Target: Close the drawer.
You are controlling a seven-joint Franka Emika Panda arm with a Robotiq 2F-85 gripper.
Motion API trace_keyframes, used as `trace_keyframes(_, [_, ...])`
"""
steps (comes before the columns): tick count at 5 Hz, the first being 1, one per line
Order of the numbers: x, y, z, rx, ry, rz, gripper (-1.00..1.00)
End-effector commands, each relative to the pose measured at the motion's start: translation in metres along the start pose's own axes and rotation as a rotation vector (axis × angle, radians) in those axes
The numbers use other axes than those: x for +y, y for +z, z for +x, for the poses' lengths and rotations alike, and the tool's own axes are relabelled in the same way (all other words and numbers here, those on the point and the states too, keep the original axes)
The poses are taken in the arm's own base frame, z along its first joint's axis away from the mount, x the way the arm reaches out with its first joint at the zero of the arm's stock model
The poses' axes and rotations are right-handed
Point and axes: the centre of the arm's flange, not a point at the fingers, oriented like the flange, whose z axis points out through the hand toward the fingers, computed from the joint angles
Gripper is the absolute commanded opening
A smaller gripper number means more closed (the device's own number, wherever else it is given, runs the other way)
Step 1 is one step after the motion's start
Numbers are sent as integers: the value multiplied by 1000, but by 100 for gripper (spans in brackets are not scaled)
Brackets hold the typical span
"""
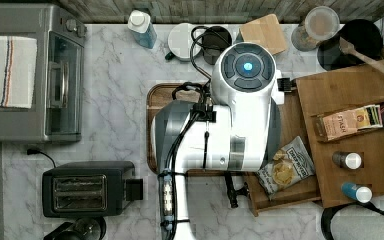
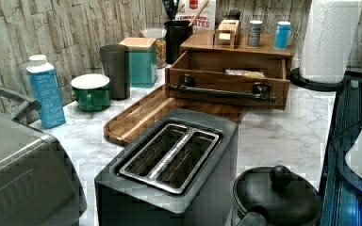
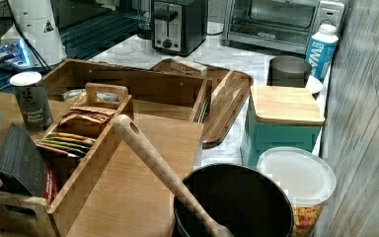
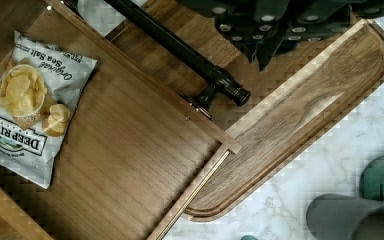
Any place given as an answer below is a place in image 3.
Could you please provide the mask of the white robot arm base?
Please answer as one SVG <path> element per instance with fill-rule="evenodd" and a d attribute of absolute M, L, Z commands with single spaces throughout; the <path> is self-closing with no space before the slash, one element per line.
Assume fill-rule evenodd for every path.
<path fill-rule="evenodd" d="M 53 66 L 66 52 L 55 25 L 50 0 L 7 0 L 13 26 L 1 38 L 13 44 L 16 56 L 8 63 L 20 69 Z"/>

